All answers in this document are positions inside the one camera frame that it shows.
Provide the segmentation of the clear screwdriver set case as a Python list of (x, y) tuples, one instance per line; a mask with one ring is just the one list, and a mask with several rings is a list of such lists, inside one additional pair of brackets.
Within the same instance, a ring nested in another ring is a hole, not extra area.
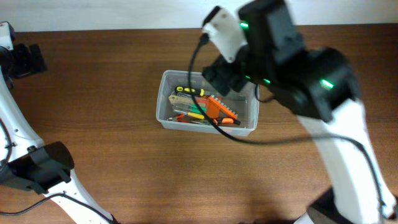
[(170, 95), (169, 102), (176, 113), (184, 114), (191, 118), (201, 120), (205, 119), (196, 104), (193, 102), (192, 97), (188, 94), (178, 93), (176, 95)]

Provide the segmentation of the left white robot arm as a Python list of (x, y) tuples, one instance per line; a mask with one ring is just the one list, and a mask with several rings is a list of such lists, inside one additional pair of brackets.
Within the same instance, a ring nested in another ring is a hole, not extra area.
[(75, 223), (116, 223), (78, 180), (67, 147), (44, 143), (26, 121), (7, 85), (13, 63), (11, 51), (1, 47), (1, 185), (44, 196), (20, 214), (53, 201)]

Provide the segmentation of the orange bit holder strip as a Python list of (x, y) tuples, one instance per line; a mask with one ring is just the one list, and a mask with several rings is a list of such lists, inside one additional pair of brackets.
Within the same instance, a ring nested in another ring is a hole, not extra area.
[(208, 97), (209, 102), (212, 102), (221, 112), (223, 112), (226, 116), (237, 119), (238, 114), (234, 112), (230, 107), (226, 106), (219, 98), (214, 95), (210, 95)]

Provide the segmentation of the small red diagonal cutters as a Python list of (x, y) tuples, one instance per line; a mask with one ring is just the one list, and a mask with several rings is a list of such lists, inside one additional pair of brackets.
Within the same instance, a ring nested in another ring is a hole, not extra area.
[(191, 121), (190, 117), (185, 114), (178, 114), (174, 117), (168, 118), (167, 120), (179, 123), (189, 123)]

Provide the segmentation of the orange scraper wooden handle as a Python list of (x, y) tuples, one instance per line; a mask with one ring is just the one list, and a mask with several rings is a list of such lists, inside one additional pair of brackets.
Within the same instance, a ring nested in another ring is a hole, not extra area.
[(220, 116), (220, 110), (213, 103), (209, 102), (209, 100), (208, 104), (198, 104), (198, 105), (210, 118), (218, 118)]

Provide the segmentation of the orange black needle-nose pliers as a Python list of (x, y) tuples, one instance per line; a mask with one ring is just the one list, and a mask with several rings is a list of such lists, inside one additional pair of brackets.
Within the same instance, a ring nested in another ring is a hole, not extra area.
[[(239, 120), (233, 119), (233, 118), (216, 118), (211, 120), (213, 123), (215, 123), (217, 126), (222, 126), (225, 124), (235, 124), (235, 125), (240, 125), (241, 122)], [(194, 124), (203, 124), (203, 125), (210, 125), (210, 122), (207, 120), (192, 120), (191, 123)]]

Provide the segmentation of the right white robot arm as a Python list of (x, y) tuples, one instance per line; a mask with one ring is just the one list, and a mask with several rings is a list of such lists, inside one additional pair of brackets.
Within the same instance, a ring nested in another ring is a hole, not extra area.
[(333, 48), (308, 50), (284, 1), (252, 1), (236, 15), (216, 6), (203, 40), (220, 51), (204, 78), (222, 95), (265, 86), (308, 131), (331, 187), (299, 223), (383, 223), (397, 218), (397, 197), (382, 178), (366, 126), (359, 83)]

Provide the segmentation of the clear plastic storage container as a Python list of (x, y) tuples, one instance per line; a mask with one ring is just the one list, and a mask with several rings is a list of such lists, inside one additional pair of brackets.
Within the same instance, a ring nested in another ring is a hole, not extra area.
[[(157, 99), (156, 118), (165, 129), (177, 129), (202, 133), (218, 131), (205, 119), (188, 93), (188, 73), (167, 70), (162, 76)], [(236, 93), (231, 90), (221, 96), (199, 72), (191, 73), (191, 83), (195, 99), (201, 109), (226, 133), (232, 136), (248, 136), (257, 128), (259, 92), (253, 83), (246, 83)]]

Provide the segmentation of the metal file yellow black handle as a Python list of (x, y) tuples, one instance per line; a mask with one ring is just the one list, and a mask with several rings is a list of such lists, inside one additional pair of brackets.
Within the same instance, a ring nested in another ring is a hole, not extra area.
[(246, 99), (245, 96), (234, 92), (229, 92), (227, 95), (224, 96), (221, 93), (218, 93), (217, 91), (208, 91), (203, 88), (189, 88), (187, 86), (176, 86), (175, 92), (184, 93), (184, 94), (192, 93), (193, 95), (200, 97), (213, 95), (217, 98), (226, 98), (229, 100), (236, 100), (236, 101), (243, 101)]

